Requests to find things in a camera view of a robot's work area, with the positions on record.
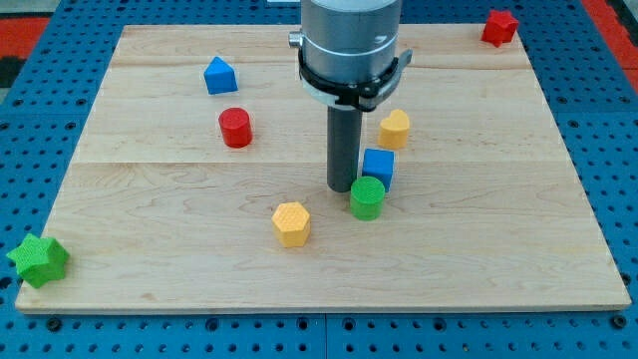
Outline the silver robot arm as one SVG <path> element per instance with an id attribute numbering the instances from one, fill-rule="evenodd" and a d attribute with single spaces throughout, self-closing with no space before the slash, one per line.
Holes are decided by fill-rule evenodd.
<path id="1" fill-rule="evenodd" d="M 297 50 L 303 88 L 327 107 L 327 185 L 347 192 L 358 175 L 363 115 L 397 89 L 413 51 L 396 53 L 400 0 L 302 0 Z"/>

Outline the black clamp ring mount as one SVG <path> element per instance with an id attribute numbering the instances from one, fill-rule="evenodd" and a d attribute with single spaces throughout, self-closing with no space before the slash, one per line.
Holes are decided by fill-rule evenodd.
<path id="1" fill-rule="evenodd" d="M 318 102 L 337 110 L 373 112 L 398 88 L 404 69 L 412 62 L 413 50 L 395 57 L 378 77 L 363 83 L 340 84 L 313 73 L 297 52 L 299 77 L 306 92 Z"/>

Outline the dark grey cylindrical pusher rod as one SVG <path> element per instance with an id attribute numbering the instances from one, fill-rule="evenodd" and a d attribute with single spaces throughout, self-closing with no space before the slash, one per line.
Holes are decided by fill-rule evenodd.
<path id="1" fill-rule="evenodd" d="M 328 108 L 327 184 L 336 192 L 347 192 L 357 177 L 362 113 Z"/>

